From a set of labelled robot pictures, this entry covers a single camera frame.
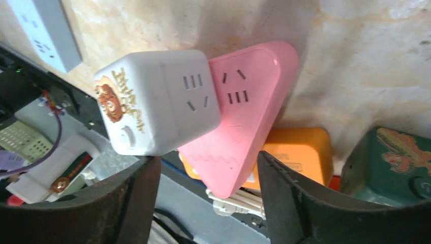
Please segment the green cube socket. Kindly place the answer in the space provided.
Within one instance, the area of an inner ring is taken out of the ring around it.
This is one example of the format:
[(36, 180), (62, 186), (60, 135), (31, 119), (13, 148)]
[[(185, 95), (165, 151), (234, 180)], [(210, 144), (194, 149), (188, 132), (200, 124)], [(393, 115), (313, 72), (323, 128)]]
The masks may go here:
[(348, 156), (340, 192), (368, 202), (404, 206), (430, 199), (430, 139), (376, 127)]

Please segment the pink triangular power strip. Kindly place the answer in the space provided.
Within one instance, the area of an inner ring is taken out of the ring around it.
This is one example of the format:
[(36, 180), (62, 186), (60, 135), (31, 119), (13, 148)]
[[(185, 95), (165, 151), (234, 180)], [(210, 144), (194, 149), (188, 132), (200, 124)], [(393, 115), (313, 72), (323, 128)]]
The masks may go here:
[(221, 112), (219, 126), (179, 148), (219, 198), (248, 179), (291, 89), (299, 57), (285, 41), (243, 48), (209, 61)]

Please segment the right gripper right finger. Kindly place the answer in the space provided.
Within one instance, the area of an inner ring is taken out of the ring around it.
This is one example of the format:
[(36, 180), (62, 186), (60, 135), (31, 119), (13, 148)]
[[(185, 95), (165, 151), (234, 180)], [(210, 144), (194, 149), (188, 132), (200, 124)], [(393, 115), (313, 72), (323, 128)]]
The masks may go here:
[(359, 200), (288, 168), (266, 151), (258, 174), (271, 243), (430, 243), (430, 201)]

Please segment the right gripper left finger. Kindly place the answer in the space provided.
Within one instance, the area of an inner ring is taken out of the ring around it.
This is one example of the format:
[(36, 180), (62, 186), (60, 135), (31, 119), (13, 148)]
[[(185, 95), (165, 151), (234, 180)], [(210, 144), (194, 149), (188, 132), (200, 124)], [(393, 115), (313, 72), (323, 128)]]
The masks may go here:
[(142, 157), (57, 201), (1, 204), (1, 243), (147, 243), (160, 176), (161, 159)]

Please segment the white cube socket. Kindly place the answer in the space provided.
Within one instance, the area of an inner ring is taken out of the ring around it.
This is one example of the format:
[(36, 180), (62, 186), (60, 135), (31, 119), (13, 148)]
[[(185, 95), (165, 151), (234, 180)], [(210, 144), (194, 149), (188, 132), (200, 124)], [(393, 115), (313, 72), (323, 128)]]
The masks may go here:
[(161, 156), (221, 121), (208, 58), (199, 50), (129, 53), (97, 71), (93, 83), (120, 155)]

